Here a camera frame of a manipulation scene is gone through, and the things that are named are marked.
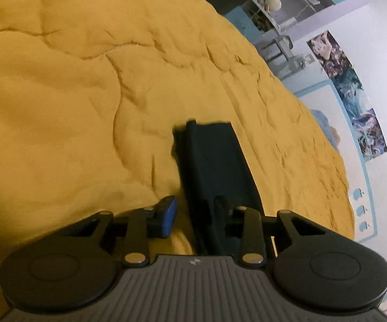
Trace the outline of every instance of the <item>bed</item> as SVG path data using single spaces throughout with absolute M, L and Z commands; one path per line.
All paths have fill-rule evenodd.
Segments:
M 173 128 L 229 121 L 264 211 L 353 238 L 344 165 L 308 109 L 205 0 L 0 0 L 0 263 L 99 210 L 176 195 Z M 0 316 L 6 310 L 0 289 Z

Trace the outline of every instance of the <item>black cloth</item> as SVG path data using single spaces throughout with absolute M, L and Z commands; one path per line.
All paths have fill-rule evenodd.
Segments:
M 264 214 L 261 197 L 230 123 L 175 129 L 175 152 L 200 255 L 235 255 L 240 240 L 224 234 L 218 204 L 247 206 Z

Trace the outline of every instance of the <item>poster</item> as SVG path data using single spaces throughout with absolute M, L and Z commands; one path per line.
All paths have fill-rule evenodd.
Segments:
M 337 89 L 365 160 L 387 152 L 383 132 L 362 83 L 333 36 L 326 31 L 307 44 Z

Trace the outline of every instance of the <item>metal screw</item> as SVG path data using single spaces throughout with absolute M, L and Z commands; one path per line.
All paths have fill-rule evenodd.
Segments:
M 125 261 L 129 264 L 141 264 L 146 261 L 146 256 L 143 253 L 132 252 L 125 255 Z
M 263 262 L 263 256 L 258 253 L 247 253 L 243 255 L 243 262 L 247 264 L 260 264 Z

